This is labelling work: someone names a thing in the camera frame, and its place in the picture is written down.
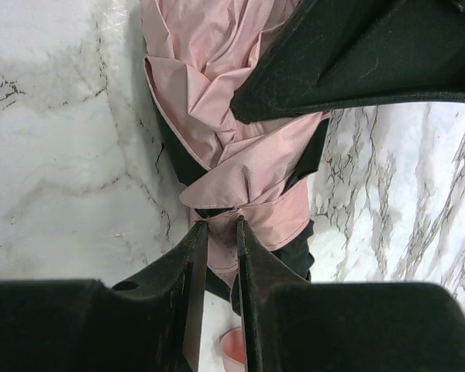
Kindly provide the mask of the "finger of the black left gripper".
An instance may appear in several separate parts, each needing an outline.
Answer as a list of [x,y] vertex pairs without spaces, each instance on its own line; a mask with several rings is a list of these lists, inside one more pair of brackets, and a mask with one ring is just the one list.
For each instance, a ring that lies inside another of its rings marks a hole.
[[404,102],[465,103],[465,1],[303,1],[230,108],[250,123]]

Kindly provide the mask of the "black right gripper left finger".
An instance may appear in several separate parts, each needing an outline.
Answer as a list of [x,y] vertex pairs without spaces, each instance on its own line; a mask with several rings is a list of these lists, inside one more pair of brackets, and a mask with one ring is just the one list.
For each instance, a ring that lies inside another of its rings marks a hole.
[[0,371],[196,371],[208,231],[111,288],[0,281]]

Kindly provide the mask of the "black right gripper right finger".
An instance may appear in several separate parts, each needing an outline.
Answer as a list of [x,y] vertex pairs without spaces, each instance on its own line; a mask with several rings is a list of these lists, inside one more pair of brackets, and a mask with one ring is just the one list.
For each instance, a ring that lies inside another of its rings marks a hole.
[[465,371],[465,317],[439,285],[312,284],[237,223],[248,371]]

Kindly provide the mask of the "pink folding umbrella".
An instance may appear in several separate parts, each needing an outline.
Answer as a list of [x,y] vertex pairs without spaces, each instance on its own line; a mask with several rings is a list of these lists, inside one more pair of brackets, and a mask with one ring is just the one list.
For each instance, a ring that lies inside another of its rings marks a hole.
[[208,223],[207,289],[240,313],[236,223],[309,279],[305,166],[329,114],[245,124],[230,102],[296,8],[294,1],[144,1],[146,79],[190,222]]

